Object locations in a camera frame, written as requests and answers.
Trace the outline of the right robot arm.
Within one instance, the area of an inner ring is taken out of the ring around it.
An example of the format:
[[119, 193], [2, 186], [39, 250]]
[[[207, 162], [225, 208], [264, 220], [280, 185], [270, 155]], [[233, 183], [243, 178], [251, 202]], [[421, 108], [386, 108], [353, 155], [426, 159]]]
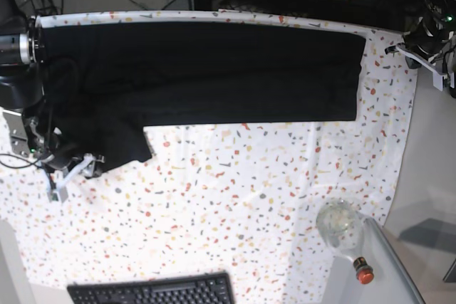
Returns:
[[1, 111], [13, 156], [47, 174], [83, 161], [79, 146], [58, 133], [57, 114], [80, 87], [69, 56], [52, 56], [41, 16], [59, 15], [54, 0], [1, 0]]

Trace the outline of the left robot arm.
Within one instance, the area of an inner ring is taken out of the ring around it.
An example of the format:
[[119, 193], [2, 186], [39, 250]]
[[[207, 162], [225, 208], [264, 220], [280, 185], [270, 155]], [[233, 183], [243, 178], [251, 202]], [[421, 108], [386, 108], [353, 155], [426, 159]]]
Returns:
[[414, 24], [404, 43], [431, 63], [441, 61], [455, 34], [455, 0], [416, 0], [415, 7]]

